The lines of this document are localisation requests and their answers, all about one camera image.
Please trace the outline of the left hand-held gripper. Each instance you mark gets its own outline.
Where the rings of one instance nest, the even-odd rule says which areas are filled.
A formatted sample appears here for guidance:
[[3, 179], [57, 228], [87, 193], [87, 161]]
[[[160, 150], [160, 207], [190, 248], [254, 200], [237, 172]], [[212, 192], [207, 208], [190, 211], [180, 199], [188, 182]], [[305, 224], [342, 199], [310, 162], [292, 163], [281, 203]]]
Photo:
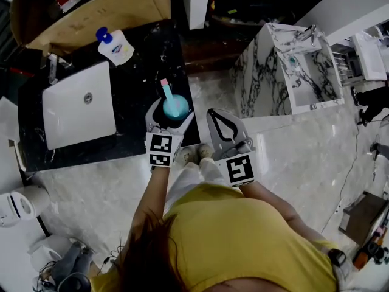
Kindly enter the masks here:
[[148, 109], [145, 115], [146, 135], [145, 146], [148, 162], [152, 168], [165, 167], [170, 168], [176, 158], [181, 146], [184, 134], [188, 129], [191, 121], [195, 117], [192, 111], [184, 119], [178, 128], [174, 131], [161, 128], [154, 120], [153, 114], [160, 103], [161, 98], [157, 99]]

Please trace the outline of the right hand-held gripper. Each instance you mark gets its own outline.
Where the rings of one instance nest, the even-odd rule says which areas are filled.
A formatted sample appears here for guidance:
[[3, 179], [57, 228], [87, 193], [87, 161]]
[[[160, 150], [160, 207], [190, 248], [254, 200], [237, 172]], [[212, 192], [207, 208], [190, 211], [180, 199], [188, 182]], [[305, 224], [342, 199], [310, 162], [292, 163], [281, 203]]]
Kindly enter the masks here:
[[225, 182], [238, 187], [255, 180], [255, 147], [243, 121], [228, 111], [210, 108], [207, 123], [212, 157]]

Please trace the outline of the teal spray bottle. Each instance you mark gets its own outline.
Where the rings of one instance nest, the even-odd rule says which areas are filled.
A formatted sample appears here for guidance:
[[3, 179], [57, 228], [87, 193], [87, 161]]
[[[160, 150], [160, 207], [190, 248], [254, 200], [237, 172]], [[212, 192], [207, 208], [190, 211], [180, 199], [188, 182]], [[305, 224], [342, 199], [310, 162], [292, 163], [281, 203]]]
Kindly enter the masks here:
[[189, 114], [189, 104], [185, 97], [171, 92], [170, 84], [167, 79], [160, 81], [165, 100], [163, 102], [163, 112], [170, 119], [174, 121], [182, 120]]

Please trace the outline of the person's left forearm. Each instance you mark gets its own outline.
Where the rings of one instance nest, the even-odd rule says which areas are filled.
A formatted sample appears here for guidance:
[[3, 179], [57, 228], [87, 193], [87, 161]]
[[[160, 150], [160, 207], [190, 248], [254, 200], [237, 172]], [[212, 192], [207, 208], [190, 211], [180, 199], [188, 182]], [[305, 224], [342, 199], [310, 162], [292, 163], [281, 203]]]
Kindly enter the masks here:
[[150, 180], [134, 213], [129, 232], [130, 239], [140, 237], [144, 226], [160, 223], [164, 215], [170, 168], [155, 167]]

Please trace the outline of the white soap bottle blue cap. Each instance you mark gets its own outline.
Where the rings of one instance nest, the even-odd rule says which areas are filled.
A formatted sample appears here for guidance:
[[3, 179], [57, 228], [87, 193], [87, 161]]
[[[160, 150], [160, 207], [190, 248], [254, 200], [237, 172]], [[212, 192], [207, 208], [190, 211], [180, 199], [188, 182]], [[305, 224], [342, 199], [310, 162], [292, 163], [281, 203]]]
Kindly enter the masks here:
[[100, 43], [98, 51], [116, 66], [123, 65], [131, 59], [134, 47], [130, 45], [121, 30], [109, 33], [107, 27], [101, 27], [95, 35]]

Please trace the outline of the person's right beige shoe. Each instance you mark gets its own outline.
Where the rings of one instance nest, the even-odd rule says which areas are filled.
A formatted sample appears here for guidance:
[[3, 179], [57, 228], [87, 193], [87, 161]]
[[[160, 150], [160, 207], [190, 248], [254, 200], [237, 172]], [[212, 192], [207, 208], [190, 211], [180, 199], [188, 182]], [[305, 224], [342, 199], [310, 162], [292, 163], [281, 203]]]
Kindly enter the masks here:
[[199, 164], [202, 164], [205, 161], [213, 162], [212, 154], [213, 149], [209, 146], [209, 144], [200, 144], [197, 148]]

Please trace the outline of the person's beige shoe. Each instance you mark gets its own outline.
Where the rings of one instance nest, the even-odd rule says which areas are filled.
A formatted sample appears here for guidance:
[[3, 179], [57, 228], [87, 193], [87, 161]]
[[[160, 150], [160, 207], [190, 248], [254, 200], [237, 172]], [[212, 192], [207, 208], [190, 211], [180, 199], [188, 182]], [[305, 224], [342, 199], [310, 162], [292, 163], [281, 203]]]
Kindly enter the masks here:
[[197, 148], [199, 164], [202, 164], [205, 161], [213, 162], [212, 154], [213, 149], [209, 146], [209, 144], [200, 144]]
[[188, 163], [198, 163], [197, 153], [190, 147], [182, 148], [177, 160], [182, 166], [186, 166]]

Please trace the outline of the person's left beige shoe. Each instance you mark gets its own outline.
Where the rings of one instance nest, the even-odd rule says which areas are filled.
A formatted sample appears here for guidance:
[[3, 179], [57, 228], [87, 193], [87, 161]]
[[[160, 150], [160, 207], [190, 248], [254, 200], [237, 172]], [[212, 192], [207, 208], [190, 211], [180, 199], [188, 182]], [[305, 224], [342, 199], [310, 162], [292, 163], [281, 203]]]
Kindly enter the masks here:
[[190, 147], [182, 148], [177, 160], [182, 166], [186, 166], [188, 163], [198, 163], [197, 153]]

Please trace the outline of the person's white trousers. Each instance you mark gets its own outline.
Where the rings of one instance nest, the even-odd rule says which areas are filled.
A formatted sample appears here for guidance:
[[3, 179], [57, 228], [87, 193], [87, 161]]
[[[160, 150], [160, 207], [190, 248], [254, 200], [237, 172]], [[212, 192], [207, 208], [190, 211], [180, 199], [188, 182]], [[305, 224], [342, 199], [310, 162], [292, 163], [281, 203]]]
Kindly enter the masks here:
[[189, 162], [183, 168], [167, 192], [164, 213], [167, 213], [177, 200], [200, 184], [228, 187], [212, 158], [201, 159], [199, 165]]

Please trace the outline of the white marble sink cabinet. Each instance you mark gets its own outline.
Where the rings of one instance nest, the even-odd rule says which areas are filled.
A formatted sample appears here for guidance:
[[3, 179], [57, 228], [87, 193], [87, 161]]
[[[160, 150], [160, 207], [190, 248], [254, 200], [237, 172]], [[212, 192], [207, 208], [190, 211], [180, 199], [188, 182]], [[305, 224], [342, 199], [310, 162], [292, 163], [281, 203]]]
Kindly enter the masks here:
[[305, 27], [266, 23], [245, 48], [230, 79], [242, 118], [286, 116], [342, 105], [340, 75], [325, 34], [297, 44]]

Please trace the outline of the small chrome washstand faucet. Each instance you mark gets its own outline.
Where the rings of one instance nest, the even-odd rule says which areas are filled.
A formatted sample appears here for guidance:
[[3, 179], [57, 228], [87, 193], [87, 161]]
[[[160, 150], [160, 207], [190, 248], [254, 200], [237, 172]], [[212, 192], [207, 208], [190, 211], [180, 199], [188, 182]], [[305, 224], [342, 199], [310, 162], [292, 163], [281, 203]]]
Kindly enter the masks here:
[[47, 56], [47, 59], [49, 60], [49, 83], [51, 85], [54, 85], [57, 83], [57, 64], [59, 62], [59, 58], [55, 54], [49, 54]]

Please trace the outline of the dark wooden bench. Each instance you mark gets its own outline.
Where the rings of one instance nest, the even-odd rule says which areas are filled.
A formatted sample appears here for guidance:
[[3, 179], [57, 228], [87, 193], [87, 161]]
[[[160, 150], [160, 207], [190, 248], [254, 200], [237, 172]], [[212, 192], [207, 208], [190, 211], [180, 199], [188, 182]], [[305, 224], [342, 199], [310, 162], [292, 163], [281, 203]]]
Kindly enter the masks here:
[[389, 200], [364, 191], [350, 206], [343, 209], [338, 230], [363, 246], [384, 220]]

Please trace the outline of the black clip-on device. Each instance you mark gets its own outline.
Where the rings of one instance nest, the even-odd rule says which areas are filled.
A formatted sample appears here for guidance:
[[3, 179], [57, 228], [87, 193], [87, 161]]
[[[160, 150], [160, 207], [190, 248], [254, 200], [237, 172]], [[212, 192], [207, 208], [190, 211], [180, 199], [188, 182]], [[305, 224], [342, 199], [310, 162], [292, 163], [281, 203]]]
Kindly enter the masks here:
[[331, 263], [340, 268], [346, 262], [346, 255], [343, 251], [332, 248], [328, 251], [328, 257]]

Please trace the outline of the white pedal bin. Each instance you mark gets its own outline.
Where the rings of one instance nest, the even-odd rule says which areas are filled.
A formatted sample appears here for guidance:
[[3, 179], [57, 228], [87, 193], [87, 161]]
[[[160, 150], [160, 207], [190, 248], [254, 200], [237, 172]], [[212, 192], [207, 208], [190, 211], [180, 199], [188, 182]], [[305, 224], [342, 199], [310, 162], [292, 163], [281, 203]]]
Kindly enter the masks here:
[[0, 228], [40, 216], [50, 205], [50, 196], [41, 186], [27, 186], [0, 195]]

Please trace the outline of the white table with metal frame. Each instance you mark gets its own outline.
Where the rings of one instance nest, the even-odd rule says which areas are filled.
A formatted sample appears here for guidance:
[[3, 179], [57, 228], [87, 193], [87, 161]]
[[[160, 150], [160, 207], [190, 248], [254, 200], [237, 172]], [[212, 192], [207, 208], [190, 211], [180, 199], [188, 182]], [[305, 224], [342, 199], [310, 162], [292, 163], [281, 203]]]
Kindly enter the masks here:
[[332, 45], [331, 50], [343, 87], [387, 79], [378, 38], [360, 32]]

